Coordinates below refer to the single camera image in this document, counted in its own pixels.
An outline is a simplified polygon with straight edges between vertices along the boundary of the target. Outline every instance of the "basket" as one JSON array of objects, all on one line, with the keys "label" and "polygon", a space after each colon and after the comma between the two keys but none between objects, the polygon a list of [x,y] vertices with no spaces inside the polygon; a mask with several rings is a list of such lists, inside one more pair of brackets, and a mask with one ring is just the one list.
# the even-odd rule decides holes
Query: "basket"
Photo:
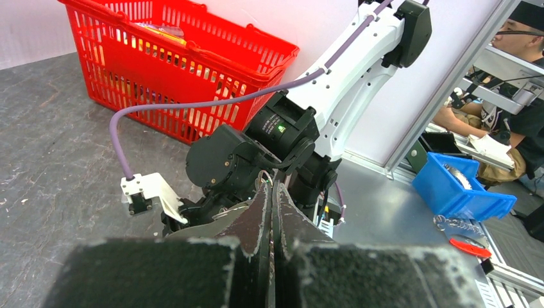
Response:
[{"label": "basket", "polygon": [[[446,170],[445,164],[459,170],[472,189],[465,189]],[[516,197],[483,189],[476,179],[478,167],[476,160],[427,153],[427,163],[412,181],[412,186],[436,215],[477,221],[493,216],[503,218],[514,207]]]},{"label": "basket", "polygon": [[[112,110],[234,98],[280,83],[298,47],[186,0],[59,0],[66,5],[89,97]],[[186,44],[135,24],[175,26]],[[273,94],[241,103],[135,112],[190,144],[229,124],[242,130]]]}]

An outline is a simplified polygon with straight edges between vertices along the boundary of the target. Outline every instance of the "robotic arm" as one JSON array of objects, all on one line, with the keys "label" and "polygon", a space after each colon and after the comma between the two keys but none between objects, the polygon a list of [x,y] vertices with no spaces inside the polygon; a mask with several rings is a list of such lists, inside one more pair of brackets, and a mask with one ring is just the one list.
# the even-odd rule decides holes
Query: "robotic arm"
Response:
[{"label": "robotic arm", "polygon": [[[221,209],[251,199],[261,170],[296,172],[291,198],[301,209],[315,206],[320,192],[335,182],[346,140],[374,95],[429,41],[426,6],[406,0],[398,10],[385,8],[376,17],[378,5],[372,0],[360,5],[342,35],[303,76],[319,69],[325,74],[276,92],[243,132],[223,125],[191,146],[187,176],[205,196],[196,203],[183,199],[175,213],[175,207],[162,203],[163,222],[171,231],[187,226],[187,220],[191,226],[211,222]],[[359,26],[369,15],[374,21],[362,31]],[[353,39],[356,31],[362,32]]]}]

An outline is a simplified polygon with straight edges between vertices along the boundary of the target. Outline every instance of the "gray table surface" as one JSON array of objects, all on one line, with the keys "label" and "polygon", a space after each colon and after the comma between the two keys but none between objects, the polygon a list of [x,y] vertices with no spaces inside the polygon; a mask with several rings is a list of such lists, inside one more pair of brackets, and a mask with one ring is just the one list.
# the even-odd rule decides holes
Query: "gray table surface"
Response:
[{"label": "gray table surface", "polygon": [[[75,54],[0,71],[0,308],[39,307],[78,242],[160,236],[158,210],[130,218],[121,204],[112,114],[87,97]],[[180,196],[200,196],[185,174],[186,145],[129,119],[119,135],[136,172],[159,172]],[[445,243],[409,185],[351,162],[339,183],[349,204],[340,243]],[[476,259],[465,259],[484,279]]]}]

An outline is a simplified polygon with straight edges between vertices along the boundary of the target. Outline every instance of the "red plastic basket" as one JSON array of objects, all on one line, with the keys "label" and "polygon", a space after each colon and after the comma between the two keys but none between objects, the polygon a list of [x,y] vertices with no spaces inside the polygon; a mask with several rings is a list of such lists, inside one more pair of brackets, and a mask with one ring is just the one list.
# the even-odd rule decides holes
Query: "red plastic basket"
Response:
[{"label": "red plastic basket", "polygon": [[[59,0],[66,5],[91,99],[119,110],[250,94],[277,85],[298,47],[186,0]],[[180,27],[186,45],[134,22]],[[242,130],[272,94],[242,103],[129,116],[185,143],[226,123]]]}]

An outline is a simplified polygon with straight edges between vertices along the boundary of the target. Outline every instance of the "person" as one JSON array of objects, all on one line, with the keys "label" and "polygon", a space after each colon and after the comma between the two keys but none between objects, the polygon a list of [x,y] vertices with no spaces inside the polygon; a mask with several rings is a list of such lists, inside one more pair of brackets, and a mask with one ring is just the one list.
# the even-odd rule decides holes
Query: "person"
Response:
[{"label": "person", "polygon": [[[531,34],[498,34],[492,45],[517,56],[522,60],[544,67],[544,8],[521,2],[504,23],[500,31],[529,31]],[[499,93],[511,98],[516,87],[503,83]],[[462,107],[463,114],[453,113],[450,107],[442,107],[433,118],[440,125],[459,135],[483,137],[496,132],[506,112],[495,105],[468,103]],[[534,100],[518,114],[512,114],[509,121],[511,149],[508,155],[514,161],[514,169],[506,171],[480,162],[479,180],[484,185],[510,182],[527,173],[529,178],[544,164],[544,101]]]}]

